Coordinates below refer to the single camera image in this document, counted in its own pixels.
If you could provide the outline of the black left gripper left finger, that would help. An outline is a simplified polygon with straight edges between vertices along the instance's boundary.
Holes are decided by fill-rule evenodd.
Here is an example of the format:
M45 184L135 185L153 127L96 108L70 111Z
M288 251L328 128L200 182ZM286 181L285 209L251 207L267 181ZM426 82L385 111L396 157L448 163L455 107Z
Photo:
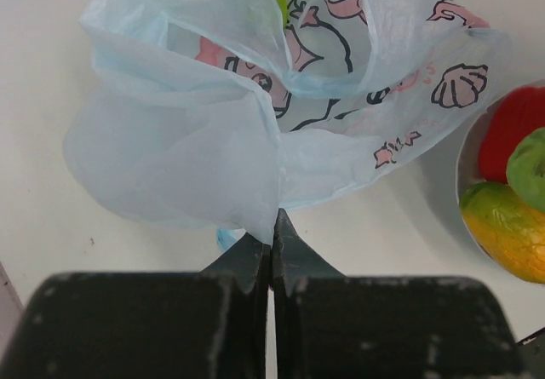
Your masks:
M199 273L58 273L35 291L4 378L262 378L271 250L250 235Z

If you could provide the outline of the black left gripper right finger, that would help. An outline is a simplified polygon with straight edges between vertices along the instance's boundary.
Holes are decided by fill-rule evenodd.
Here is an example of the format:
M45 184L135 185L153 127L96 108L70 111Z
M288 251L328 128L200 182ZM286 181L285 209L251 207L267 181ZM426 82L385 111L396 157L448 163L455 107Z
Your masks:
M502 308L476 279L348 277L278 212L271 254L281 378L525 378Z

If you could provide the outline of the yellow green fake mango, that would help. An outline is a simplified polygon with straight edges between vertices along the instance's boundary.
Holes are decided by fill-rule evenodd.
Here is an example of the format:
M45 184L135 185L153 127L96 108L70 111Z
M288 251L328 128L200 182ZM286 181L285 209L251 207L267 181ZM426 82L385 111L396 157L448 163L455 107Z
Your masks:
M544 214L506 184L482 181L459 199L462 219L486 254L515 277L544 283Z

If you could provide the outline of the white paper plate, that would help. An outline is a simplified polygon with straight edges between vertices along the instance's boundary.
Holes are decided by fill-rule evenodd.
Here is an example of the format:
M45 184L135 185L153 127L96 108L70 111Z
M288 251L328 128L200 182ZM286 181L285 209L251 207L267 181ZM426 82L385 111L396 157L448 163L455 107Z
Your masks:
M458 207L460 197L469 187L476 183L486 181L479 170L479 149L490 126L492 116L503 100L503 98L496 100L486 108L485 112L475 119L462 142L462 146L456 161L456 200L458 202ZM468 233L472 240L477 244L472 234L469 231ZM489 257L478 244L477 246L481 249L485 256Z

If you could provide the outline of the light blue plastic bag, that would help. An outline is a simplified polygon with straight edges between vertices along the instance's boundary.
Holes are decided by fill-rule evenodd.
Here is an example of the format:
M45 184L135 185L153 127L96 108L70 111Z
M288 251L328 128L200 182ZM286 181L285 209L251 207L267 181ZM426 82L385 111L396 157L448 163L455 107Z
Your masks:
M63 142L103 207L273 241L279 209L366 187L475 113L508 36L454 0L92 0L100 87Z

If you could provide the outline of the green fake custard apple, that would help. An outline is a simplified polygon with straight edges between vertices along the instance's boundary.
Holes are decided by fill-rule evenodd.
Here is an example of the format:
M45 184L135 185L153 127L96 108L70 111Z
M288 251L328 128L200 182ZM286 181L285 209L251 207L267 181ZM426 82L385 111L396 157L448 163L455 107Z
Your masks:
M508 185L531 208L544 212L544 128L528 134L514 149L506 170Z

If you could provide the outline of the red fake bell pepper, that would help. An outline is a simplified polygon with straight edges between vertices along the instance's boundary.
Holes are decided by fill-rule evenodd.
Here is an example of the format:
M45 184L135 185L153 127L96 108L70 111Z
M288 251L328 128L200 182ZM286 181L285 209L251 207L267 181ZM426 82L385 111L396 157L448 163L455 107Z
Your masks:
M493 114L479 149L479 170L485 180L506 183L508 159L514 149L543 126L543 87L527 86L508 94Z

